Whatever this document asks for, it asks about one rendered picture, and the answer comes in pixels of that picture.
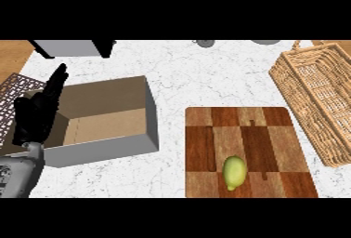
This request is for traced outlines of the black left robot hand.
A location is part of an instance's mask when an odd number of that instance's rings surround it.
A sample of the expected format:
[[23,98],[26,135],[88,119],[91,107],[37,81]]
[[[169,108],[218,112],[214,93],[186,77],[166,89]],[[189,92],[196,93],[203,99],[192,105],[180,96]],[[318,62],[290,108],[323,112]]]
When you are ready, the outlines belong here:
[[13,101],[13,145],[22,146],[26,142],[44,143],[49,138],[63,84],[68,80],[66,69],[68,66],[62,63],[47,80],[43,91],[37,92],[29,99],[19,97]]

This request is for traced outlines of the checkered wooden cutting board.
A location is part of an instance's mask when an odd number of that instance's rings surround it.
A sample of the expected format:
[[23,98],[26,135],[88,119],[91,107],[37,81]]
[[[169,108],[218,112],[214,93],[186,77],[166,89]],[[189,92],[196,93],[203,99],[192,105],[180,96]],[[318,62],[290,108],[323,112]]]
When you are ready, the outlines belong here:
[[[224,159],[245,160],[243,185],[224,185]],[[186,197],[318,196],[287,109],[186,108]]]

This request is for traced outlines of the tan wicker basket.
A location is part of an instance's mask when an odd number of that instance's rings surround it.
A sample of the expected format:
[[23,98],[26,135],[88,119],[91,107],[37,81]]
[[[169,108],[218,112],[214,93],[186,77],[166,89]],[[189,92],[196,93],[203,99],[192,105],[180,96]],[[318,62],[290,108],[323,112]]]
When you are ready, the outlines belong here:
[[336,43],[296,40],[268,74],[321,163],[351,164],[351,56]]

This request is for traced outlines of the brown perforated mat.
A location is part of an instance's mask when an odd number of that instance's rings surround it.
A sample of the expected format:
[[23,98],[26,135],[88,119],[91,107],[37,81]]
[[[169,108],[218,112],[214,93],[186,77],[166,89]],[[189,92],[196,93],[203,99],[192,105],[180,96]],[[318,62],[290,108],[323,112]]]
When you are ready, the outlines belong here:
[[44,82],[19,73],[12,73],[0,84],[0,147],[3,146],[13,121],[13,101],[25,95],[26,91],[43,89],[44,86]]

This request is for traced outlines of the open grey cardboard box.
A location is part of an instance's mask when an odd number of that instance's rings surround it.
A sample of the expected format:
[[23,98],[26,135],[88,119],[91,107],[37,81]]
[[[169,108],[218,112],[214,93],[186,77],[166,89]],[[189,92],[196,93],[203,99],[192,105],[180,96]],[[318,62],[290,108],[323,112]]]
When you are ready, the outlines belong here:
[[156,106],[143,76],[66,86],[46,141],[49,166],[159,150]]

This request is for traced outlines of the grey and black appliance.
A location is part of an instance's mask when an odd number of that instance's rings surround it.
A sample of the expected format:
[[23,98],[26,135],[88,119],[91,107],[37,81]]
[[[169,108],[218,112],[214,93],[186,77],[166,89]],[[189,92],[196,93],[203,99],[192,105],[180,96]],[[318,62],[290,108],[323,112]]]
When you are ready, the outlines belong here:
[[115,40],[29,40],[46,59],[56,57],[102,57],[110,55]]

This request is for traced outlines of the small grey round object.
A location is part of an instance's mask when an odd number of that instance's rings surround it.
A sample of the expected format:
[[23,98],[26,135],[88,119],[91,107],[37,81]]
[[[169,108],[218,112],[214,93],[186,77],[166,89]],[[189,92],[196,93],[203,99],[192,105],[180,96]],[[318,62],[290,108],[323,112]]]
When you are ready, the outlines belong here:
[[203,48],[209,48],[214,46],[215,41],[214,40],[195,40],[193,43]]

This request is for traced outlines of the grey curved object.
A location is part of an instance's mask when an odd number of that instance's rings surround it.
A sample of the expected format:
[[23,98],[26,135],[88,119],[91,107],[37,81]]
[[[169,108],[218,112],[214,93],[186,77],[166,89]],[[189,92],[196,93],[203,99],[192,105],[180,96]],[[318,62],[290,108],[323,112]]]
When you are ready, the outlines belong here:
[[251,40],[255,44],[270,46],[277,44],[282,40]]

